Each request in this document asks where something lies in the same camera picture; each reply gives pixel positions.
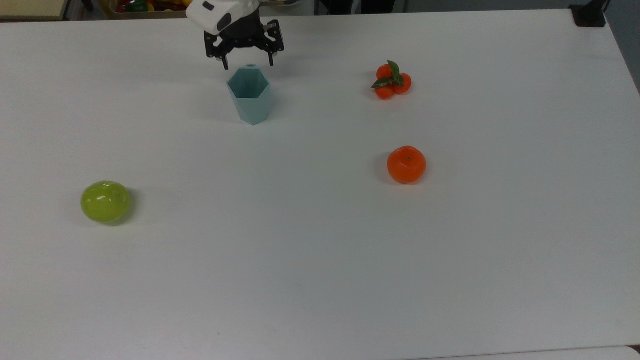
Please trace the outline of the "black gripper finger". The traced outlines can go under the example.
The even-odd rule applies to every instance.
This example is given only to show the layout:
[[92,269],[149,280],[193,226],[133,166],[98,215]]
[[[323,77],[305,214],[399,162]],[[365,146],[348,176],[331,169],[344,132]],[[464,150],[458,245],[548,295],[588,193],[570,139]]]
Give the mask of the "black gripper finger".
[[210,32],[203,32],[205,52],[209,59],[215,59],[222,63],[224,70],[229,70],[228,55],[232,51],[231,44],[225,38],[220,38]]
[[273,67],[274,58],[285,50],[285,43],[282,36],[281,23],[274,19],[263,25],[262,34],[259,36],[260,49],[267,53],[269,66]]

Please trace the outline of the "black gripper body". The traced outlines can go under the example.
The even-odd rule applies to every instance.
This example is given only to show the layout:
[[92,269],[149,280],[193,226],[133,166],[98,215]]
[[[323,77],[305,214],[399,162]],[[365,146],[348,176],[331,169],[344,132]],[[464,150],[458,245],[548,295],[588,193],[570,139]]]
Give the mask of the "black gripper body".
[[269,38],[260,13],[238,17],[219,33],[220,49],[258,48],[269,49]]

